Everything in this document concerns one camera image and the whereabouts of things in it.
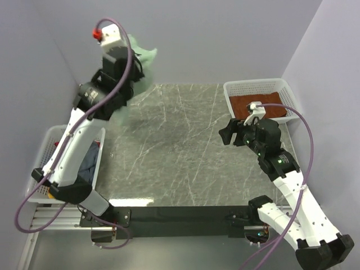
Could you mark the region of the mint green towel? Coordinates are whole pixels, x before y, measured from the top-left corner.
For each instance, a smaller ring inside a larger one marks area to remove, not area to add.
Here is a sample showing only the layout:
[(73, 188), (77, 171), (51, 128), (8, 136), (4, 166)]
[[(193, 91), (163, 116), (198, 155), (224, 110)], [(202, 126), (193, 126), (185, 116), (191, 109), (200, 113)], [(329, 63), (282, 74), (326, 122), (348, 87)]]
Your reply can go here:
[(135, 76), (137, 80), (131, 82), (131, 94), (132, 97), (127, 101), (127, 105), (121, 109), (116, 110), (111, 119), (114, 120), (118, 125), (124, 125), (128, 119), (130, 104), (133, 99), (146, 92), (154, 83), (154, 71), (152, 63), (154, 62), (158, 49), (144, 49), (139, 46), (136, 38), (133, 35), (128, 35), (130, 45), (135, 53), (134, 64), (135, 64)]

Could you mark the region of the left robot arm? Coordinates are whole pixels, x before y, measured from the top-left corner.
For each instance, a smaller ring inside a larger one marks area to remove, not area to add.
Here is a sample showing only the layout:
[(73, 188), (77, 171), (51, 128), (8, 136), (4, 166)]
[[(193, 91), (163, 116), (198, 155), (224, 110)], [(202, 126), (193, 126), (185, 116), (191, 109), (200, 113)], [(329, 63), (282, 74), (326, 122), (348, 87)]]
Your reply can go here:
[(134, 96), (135, 83), (145, 76), (142, 56), (143, 52), (128, 51), (127, 47), (113, 47), (103, 54), (102, 68), (79, 87), (70, 120), (52, 157), (31, 173), (38, 183), (49, 187), (55, 199), (92, 212), (100, 226), (112, 222), (112, 206), (78, 171), (95, 136)]

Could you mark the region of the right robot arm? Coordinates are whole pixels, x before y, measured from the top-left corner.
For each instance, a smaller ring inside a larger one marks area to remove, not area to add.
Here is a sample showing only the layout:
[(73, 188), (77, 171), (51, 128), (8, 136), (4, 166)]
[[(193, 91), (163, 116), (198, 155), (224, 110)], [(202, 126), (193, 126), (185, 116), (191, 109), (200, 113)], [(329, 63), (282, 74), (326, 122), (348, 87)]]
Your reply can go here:
[(303, 184), (299, 165), (282, 147), (278, 123), (262, 119), (246, 125), (243, 120), (231, 119), (219, 135), (224, 145), (247, 146), (256, 154), (261, 170), (280, 190), (296, 219), (290, 223), (290, 217), (262, 196), (249, 202), (248, 220), (252, 224), (266, 223), (278, 234), (283, 233), (302, 269), (329, 269), (342, 263), (354, 248), (354, 241), (330, 222)]

